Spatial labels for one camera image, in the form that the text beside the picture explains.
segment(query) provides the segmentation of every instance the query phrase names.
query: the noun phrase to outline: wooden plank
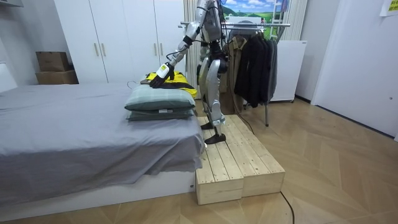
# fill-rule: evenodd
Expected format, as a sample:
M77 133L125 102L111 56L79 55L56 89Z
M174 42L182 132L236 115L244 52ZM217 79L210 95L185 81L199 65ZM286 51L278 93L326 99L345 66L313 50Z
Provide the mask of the wooden plank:
M215 134L214 130L210 130L211 135L213 136ZM229 175L229 178L231 180L234 179L241 179L243 178L242 172L239 169L234 157L231 154L231 151L229 150L228 146L226 145L225 142L219 142L216 144L216 147L218 149L218 153L221 156L221 159L223 160L225 169Z
M275 158L269 153L269 151L262 145L260 140L258 140L255 135L248 129L248 127L243 123L241 118L237 115L227 115L235 126L240 130L242 135L248 140L248 143L252 146L255 150L257 155L261 158L261 160L265 163L268 167L269 171L272 173L275 172L285 172L282 166L275 160Z
M242 197L280 192L284 177L284 172L245 177Z
M209 130L203 130L203 137L208 139L211 137L211 133ZM217 147L215 144L207 145L206 153L209 158L209 163L211 167L211 171L213 171L213 176L215 182L229 180L228 172L225 169L223 160L218 153Z
M250 165L252 165L253 169L256 171L256 174L270 174L271 172L269 172L267 166L263 163L255 150L248 143L248 140L242 135L238 127L235 126L229 117L225 117L225 119L226 126L231 131L241 150L250 162Z
M214 182L213 172L211 171L210 163L207 157L207 153L204 150L200 155L201 169L197 169L197 180L198 184L207 184Z
M241 170L243 177L250 175L257 175L256 171L254 171L253 167L250 165L246 155L242 152L237 140L235 140L231 131L229 131L228 127L222 125L221 131L226 136L226 143L228 145L229 150L231 151L239 169Z
M225 202L242 198L243 179L197 184L198 204Z

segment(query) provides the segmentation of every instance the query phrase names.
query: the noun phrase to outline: yellow clothing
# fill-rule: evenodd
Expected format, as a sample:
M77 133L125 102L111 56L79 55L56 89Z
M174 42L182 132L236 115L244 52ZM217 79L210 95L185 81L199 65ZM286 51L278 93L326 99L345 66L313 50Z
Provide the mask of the yellow clothing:
M153 80L156 77L156 73L152 72L146 76L146 80ZM184 75L182 75L181 72L174 71L174 79L171 80L170 77L168 77L163 83L160 88L175 88L179 90L185 90L189 92L189 94L192 95L192 98L195 98L197 96L197 90L189 85L187 78L185 78Z

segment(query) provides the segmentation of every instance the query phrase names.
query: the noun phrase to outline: green pillow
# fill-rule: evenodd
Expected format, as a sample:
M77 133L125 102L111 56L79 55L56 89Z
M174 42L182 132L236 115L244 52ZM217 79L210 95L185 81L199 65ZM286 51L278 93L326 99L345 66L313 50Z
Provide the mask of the green pillow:
M149 85L139 85L132 90L126 102L125 109L132 110L160 110L195 107L195 100L184 90L151 88Z
M159 119L189 118L195 113L189 110L152 110L152 111L130 111L127 119L130 121L150 121Z

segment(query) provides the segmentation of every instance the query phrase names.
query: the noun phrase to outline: cardboard box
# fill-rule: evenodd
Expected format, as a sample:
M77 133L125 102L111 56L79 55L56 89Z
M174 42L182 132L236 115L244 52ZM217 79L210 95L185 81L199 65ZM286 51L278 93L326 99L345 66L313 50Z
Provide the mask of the cardboard box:
M65 52L36 52L42 72L64 72L69 70L67 53Z
M38 72L36 73L39 85L79 84L74 70L66 72Z

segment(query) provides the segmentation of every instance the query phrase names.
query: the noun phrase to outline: white bed frame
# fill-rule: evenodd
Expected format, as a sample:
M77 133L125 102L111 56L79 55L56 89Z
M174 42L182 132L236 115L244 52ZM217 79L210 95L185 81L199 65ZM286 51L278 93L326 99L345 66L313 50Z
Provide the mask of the white bed frame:
M158 175L144 175L131 185L115 185L37 202L0 207L0 222L193 191L194 172L161 172Z

